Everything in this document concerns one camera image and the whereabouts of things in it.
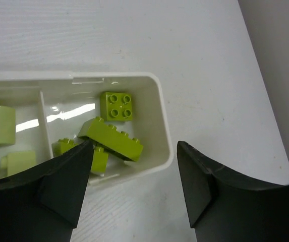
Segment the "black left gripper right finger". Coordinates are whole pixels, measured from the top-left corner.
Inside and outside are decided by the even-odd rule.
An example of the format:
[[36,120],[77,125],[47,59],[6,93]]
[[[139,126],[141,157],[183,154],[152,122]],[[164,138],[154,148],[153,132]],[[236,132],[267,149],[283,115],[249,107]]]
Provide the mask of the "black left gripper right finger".
[[237,172],[184,141],[177,160],[198,241],[289,241],[289,185]]

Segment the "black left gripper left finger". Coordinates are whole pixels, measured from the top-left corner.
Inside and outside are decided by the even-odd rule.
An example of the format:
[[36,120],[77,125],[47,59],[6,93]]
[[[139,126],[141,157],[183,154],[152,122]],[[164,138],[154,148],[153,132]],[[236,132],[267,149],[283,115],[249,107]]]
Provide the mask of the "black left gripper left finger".
[[61,156],[0,179],[0,241],[70,241],[93,159],[85,141]]

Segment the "large lime lego stack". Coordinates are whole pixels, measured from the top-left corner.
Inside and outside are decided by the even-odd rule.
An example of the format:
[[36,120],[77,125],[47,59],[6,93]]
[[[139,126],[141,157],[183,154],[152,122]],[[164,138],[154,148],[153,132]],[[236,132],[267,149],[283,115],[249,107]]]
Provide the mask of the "large lime lego stack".
[[[68,150],[74,148],[78,144],[74,140],[64,138],[59,139],[57,142],[52,144],[52,151],[54,157],[58,157]],[[103,175],[106,171],[106,166],[108,162],[108,153],[105,152],[104,148],[100,145],[95,144],[93,146],[93,159],[91,166],[91,173],[97,175]]]

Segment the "dark lime lego brick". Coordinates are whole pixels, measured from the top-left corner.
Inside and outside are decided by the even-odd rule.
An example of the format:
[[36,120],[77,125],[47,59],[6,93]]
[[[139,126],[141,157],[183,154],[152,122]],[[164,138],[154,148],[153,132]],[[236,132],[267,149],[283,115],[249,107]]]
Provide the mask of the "dark lime lego brick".
[[124,131],[119,132],[116,126],[106,124],[99,116],[84,122],[78,138],[89,138],[128,161],[137,162],[143,151],[139,139],[130,138]]

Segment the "lime square lego brick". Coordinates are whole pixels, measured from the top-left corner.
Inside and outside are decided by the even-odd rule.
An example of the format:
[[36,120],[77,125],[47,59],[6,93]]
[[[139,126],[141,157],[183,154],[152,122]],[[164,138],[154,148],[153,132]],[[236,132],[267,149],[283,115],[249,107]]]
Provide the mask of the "lime square lego brick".
[[121,92],[101,93],[100,116],[109,122],[132,121],[132,96]]

